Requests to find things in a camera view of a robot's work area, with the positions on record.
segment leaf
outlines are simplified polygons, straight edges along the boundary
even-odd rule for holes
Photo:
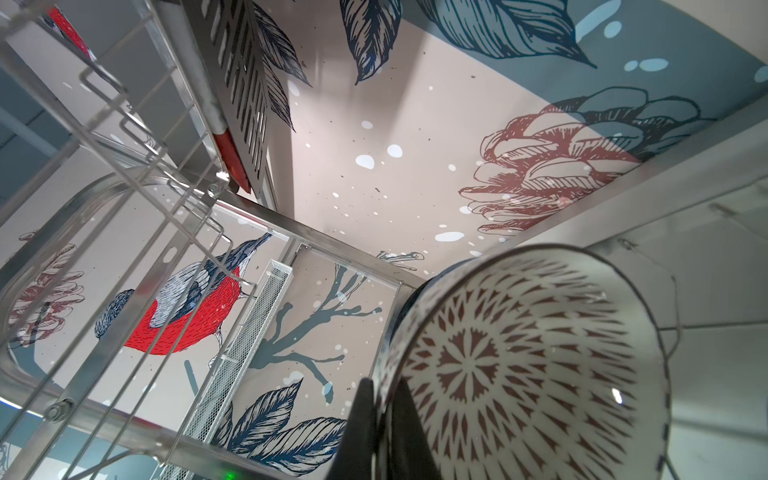
[[[318,418],[272,435],[248,458],[289,475],[304,475],[328,462],[341,442],[346,420]]]
[[[400,0],[340,0],[349,51],[357,63],[357,81],[370,78],[389,60],[400,26]]]
[[[266,74],[266,89],[270,94],[270,106],[272,111],[286,122],[291,130],[296,131],[296,128],[293,128],[293,123],[290,120],[288,97],[283,90],[280,79],[275,75],[275,71],[269,63],[264,62],[264,73]]]
[[[249,453],[265,438],[279,432],[288,423],[299,387],[301,381],[259,397],[237,421],[227,450]]]
[[[560,55],[592,65],[576,45],[565,0],[417,0],[460,48],[491,58]]]
[[[226,448],[227,443],[229,443],[231,436],[232,436],[232,402],[230,402],[229,408],[227,408],[227,411],[224,413],[224,418],[221,419],[219,428],[216,429],[216,433],[214,433],[213,444],[217,447]]]
[[[296,50],[288,36],[256,2],[253,3],[253,10],[256,12],[262,53],[272,65],[309,85],[310,83],[307,81],[304,70],[301,69],[301,63],[296,56]]]

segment white bowl with brown pattern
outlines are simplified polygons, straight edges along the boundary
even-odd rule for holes
[[[439,279],[390,343],[382,398],[400,378],[446,480],[660,476],[660,337],[629,281],[592,253],[523,247]]]

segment branch illustration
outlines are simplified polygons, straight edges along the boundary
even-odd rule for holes
[[[313,359],[297,352],[289,352],[284,355],[280,354],[296,345],[302,338],[304,338],[304,336],[316,327],[330,322],[334,316],[369,316],[382,311],[381,308],[376,307],[369,312],[363,312],[362,306],[360,305],[352,308],[343,308],[343,305],[349,301],[350,296],[365,283],[367,277],[361,276],[359,273],[354,273],[344,283],[343,281],[344,276],[347,273],[347,268],[339,264],[336,264],[335,268],[336,271],[333,277],[333,284],[331,285],[326,298],[321,302],[317,310],[315,310],[309,318],[302,321],[293,330],[281,337],[280,334],[282,333],[285,315],[293,308],[293,304],[286,302],[277,312],[275,317],[275,333],[272,335],[272,338],[261,340],[259,349],[256,351],[256,355],[253,356],[253,360],[251,360],[249,365],[252,369],[263,369],[272,363],[301,363],[323,386],[323,395],[328,403],[333,401],[333,384],[320,372],[316,364],[339,362],[344,360],[344,355],[328,359]]]

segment bird illustration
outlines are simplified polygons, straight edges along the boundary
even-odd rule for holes
[[[230,251],[226,259],[224,259],[226,254],[216,258],[230,272],[240,276],[245,272],[252,255],[271,236],[270,233],[265,233],[256,240],[241,243]],[[216,267],[210,260],[205,260],[203,268],[197,272],[197,276],[193,279],[192,277],[199,265],[200,262],[187,265],[168,279],[157,292],[154,302],[144,314],[125,346],[147,352],[157,332],[160,331],[159,329],[162,328],[167,318],[171,316],[168,327],[150,352],[151,355],[167,355],[198,304],[200,304],[200,308],[181,341],[174,348],[174,352],[186,349],[209,335],[215,335],[219,340],[219,345],[221,345],[221,324],[232,310],[235,300],[246,295],[240,290],[240,284],[223,272],[219,271],[214,276]],[[192,286],[187,292],[186,298],[182,300],[177,310],[172,312],[171,310],[179,303],[179,299],[190,281],[192,281]],[[114,299],[96,321],[94,332],[97,338],[100,339],[107,332],[109,326],[118,317],[133,294],[133,290],[124,290],[114,296]]]

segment metal dish rack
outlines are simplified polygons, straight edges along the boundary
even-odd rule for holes
[[[104,230],[110,226],[131,198],[139,198],[148,202],[162,216],[162,221],[156,230],[147,232],[148,241],[126,271],[109,273],[112,278],[119,280],[116,280],[111,292],[101,301],[101,305],[94,315],[84,323],[81,331],[71,338],[64,354],[52,363],[44,378],[36,379],[25,372],[16,362],[9,345],[25,323],[25,318],[22,317],[11,324],[7,321],[0,323],[0,397],[4,403],[18,409],[13,420],[0,432],[0,442],[6,441],[14,427],[20,423],[27,412],[42,417],[42,423],[16,456],[4,478],[8,480],[31,478],[42,459],[51,451],[52,446],[61,438],[61,434],[67,427],[85,432],[88,434],[88,441],[63,475],[63,480],[95,478],[103,467],[130,455],[154,457],[164,468],[161,478],[191,478],[193,474],[212,479],[291,478],[276,470],[209,445],[209,441],[214,433],[215,425],[221,417],[222,405],[227,404],[228,399],[237,388],[243,375],[244,366],[253,356],[260,336],[263,335],[269,321],[274,316],[276,307],[290,283],[290,264],[299,248],[316,249],[340,263],[397,287],[394,303],[390,309],[390,317],[387,320],[386,331],[379,344],[377,361],[371,371],[371,378],[374,383],[376,383],[381,369],[382,354],[388,348],[387,339],[392,333],[392,320],[397,317],[408,296],[422,280],[397,266],[353,249],[323,233],[282,217],[272,210],[228,191],[229,177],[220,160],[220,152],[211,139],[211,127],[206,116],[202,113],[205,108],[204,101],[201,100],[200,92],[196,91],[187,80],[189,78],[188,65],[185,65],[185,61],[180,61],[179,55],[174,50],[173,42],[166,32],[163,16],[158,14],[155,0],[81,1],[89,8],[97,5],[96,14],[107,12],[113,8],[113,15],[120,16],[120,22],[122,22],[121,30],[116,29],[116,31],[121,31],[121,34],[115,35],[113,31],[110,31],[114,41],[109,45],[99,45],[99,52],[95,55],[98,61],[82,58],[87,67],[79,78],[88,90],[104,102],[103,108],[86,122],[78,121],[51,94],[46,85],[29,67],[19,64],[7,43],[7,40],[16,32],[33,22],[39,22],[39,15],[53,2],[45,0],[26,2],[15,16],[10,17],[10,19],[0,19],[0,65],[42,107],[71,132],[71,140],[53,155],[48,163],[13,198],[3,205],[0,209],[0,224],[11,218],[43,186],[45,181],[74,152],[80,149],[90,151],[98,160],[108,165],[113,172],[96,180],[72,197],[38,230],[31,240],[0,268],[0,307],[3,315],[8,318],[10,309],[20,292],[36,278],[45,268],[47,262],[89,220],[92,220],[92,215],[97,210],[104,208],[106,213],[81,241],[78,250],[68,262],[27,305],[25,316],[35,314],[40,311],[41,307],[45,308],[44,302],[51,291],[65,279],[73,265],[88,252],[88,248],[100,238]],[[78,2],[70,0],[65,3]],[[203,6],[209,7],[210,3],[210,0],[202,2]],[[217,6],[218,8],[232,6],[232,8],[227,8],[227,11],[234,12],[235,4],[242,7],[243,2],[242,0],[226,2],[226,5],[225,2],[218,2]],[[133,25],[129,25],[129,28],[124,25],[126,16],[135,20]],[[243,37],[249,38],[251,43],[256,42],[254,44],[256,46],[253,46],[253,49],[249,47],[250,59],[248,55],[244,57],[243,52],[240,53],[240,57],[235,55],[235,68],[239,72],[237,62],[242,61],[244,73],[247,70],[246,64],[250,65],[252,74],[247,82],[248,88],[253,90],[253,95],[247,103],[250,102],[256,111],[252,112],[249,109],[248,118],[245,121],[245,117],[241,116],[246,110],[242,107],[241,102],[239,104],[240,113],[235,111],[233,108],[237,102],[234,99],[232,107],[227,107],[224,110],[227,123],[232,124],[230,117],[234,115],[237,123],[242,124],[242,127],[237,129],[235,143],[238,149],[246,148],[251,154],[256,167],[255,171],[261,180],[264,172],[267,172],[267,179],[269,177],[266,162],[261,161],[264,151],[266,118],[264,115],[263,82],[259,81],[257,72],[263,71],[263,67],[260,51],[257,48],[257,40],[255,40],[257,36],[249,22],[250,20],[246,20],[245,28],[250,29],[250,33]],[[108,30],[109,23],[110,19],[105,17],[104,25],[101,25],[101,28]],[[144,85],[130,84],[130,82],[128,82],[129,85],[125,85],[121,82],[123,77],[119,74],[114,76],[111,71],[125,73],[136,67],[136,64],[131,63],[136,60],[133,43],[142,39],[150,42],[148,45],[154,49],[155,60],[157,61],[154,63],[145,61],[142,64],[142,68],[147,68],[147,72],[141,74],[145,80]],[[225,39],[223,43],[221,51],[224,51],[227,40]],[[236,53],[234,46],[230,48],[233,53]],[[229,63],[230,61],[227,61],[226,67],[221,69],[222,72],[219,72],[221,75],[227,77],[230,75]],[[236,74],[233,88],[238,88],[238,85],[243,84],[246,81],[245,77],[244,74]],[[154,83],[147,83],[146,78],[153,78]],[[217,84],[218,81],[220,79],[217,77],[213,83]],[[228,87],[229,81],[225,81],[224,84]],[[176,95],[178,101],[175,103],[158,101],[156,95],[163,91],[167,92],[167,88],[170,88],[170,91]],[[161,117],[164,118],[164,124],[151,113],[150,107],[157,103],[160,103],[162,108],[160,111],[156,109],[155,112],[161,114]],[[146,148],[147,153],[144,158],[133,154],[133,167],[130,166],[131,162],[126,164],[124,161],[117,160],[109,151],[104,139],[94,132],[107,117],[114,114],[121,117],[120,127],[122,131],[137,144]],[[164,132],[159,137],[153,133],[158,130]],[[180,140],[180,132],[185,131],[186,137],[182,135]],[[197,132],[196,136],[191,137],[190,132]],[[147,187],[151,185],[166,185],[177,193],[178,198],[173,204],[169,203],[167,206],[150,192]],[[260,223],[268,231],[288,238],[280,258],[270,262],[258,284],[234,275],[219,260],[221,257],[217,258],[214,255],[214,247],[220,241],[227,247],[227,254],[233,247],[233,242],[227,236],[222,225],[212,217],[214,207],[223,208],[239,217]],[[181,217],[177,212],[184,212],[184,216]],[[213,245],[207,245],[207,242],[203,243],[199,238],[199,233],[204,227],[215,233],[216,240]],[[170,240],[162,243],[163,239],[169,236]],[[206,263],[206,260],[210,261],[216,267],[214,275],[223,272],[236,281],[248,297],[237,316],[236,326],[231,329],[227,339],[223,341],[184,421],[177,431],[173,431],[136,417],[139,405],[146,398],[147,387],[160,374],[173,349],[161,363],[161,367],[155,373],[152,382],[145,387],[145,394],[142,395],[132,412],[126,413],[117,410],[114,406],[118,399],[115,399],[110,406],[106,406],[89,399],[88,394],[104,375],[106,369],[115,359],[118,350],[125,344],[126,339],[136,328],[147,309],[150,308],[157,291],[176,270],[181,257],[191,247],[200,251],[200,260],[202,261],[198,269]],[[111,328],[89,352],[87,358],[77,368],[77,372],[66,386],[61,388],[53,384],[51,382],[53,376],[70,359],[70,355],[78,343],[93,328],[99,313],[120,291],[124,281],[137,269],[141,261],[149,261],[151,266]],[[189,291],[193,280],[194,276],[184,287],[185,292]],[[193,311],[184,330],[189,326],[196,312],[197,309]],[[155,337],[155,342],[169,323],[170,316],[165,319],[165,324]],[[179,334],[177,342],[183,336],[184,330]],[[145,353],[141,357],[139,366],[147,358],[147,355]],[[123,394],[132,379],[132,376],[128,376],[124,380],[118,396]],[[106,455],[96,466],[75,475],[74,468],[88,445],[96,438],[105,440],[110,444]]]

